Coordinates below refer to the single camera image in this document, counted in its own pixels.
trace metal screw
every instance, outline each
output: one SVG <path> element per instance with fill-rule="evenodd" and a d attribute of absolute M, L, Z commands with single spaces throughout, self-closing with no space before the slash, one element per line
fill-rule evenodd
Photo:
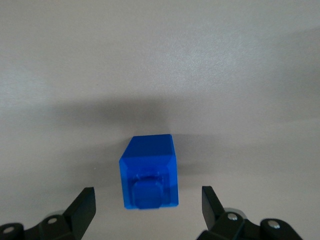
<path fill-rule="evenodd" d="M 48 220 L 48 224 L 54 224 L 58 219 L 53 217 Z"/>
<path fill-rule="evenodd" d="M 13 226 L 9 226 L 5 230 L 3 230 L 3 233 L 8 234 L 11 233 L 13 230 L 15 230 L 15 228 Z"/>
<path fill-rule="evenodd" d="M 237 221 L 238 217 L 237 215 L 235 215 L 234 213 L 229 213 L 228 214 L 228 219 L 232 220 L 232 221 Z"/>
<path fill-rule="evenodd" d="M 277 222 L 274 221 L 274 220 L 269 220 L 269 221 L 268 221 L 268 224 L 269 224 L 269 226 L 270 226 L 271 228 L 273 228 L 273 229 L 279 229 L 279 228 L 280 228 L 279 223 L 277 223 Z"/>

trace bolt head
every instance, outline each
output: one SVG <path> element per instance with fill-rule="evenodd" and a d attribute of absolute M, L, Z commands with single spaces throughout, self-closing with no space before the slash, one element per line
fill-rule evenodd
<path fill-rule="evenodd" d="M 268 225 L 273 229 L 279 229 L 280 228 L 279 223 L 277 221 L 275 221 L 275 220 L 269 220 L 268 221 Z"/>
<path fill-rule="evenodd" d="M 228 214 L 228 219 L 232 220 L 232 221 L 237 221 L 238 217 L 237 215 L 235 215 L 234 213 L 229 213 Z"/>

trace blue cube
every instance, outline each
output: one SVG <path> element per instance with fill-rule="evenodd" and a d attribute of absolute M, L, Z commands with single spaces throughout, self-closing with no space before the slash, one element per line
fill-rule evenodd
<path fill-rule="evenodd" d="M 119 164 L 125 208 L 179 204 L 177 159 L 170 134 L 134 136 Z"/>

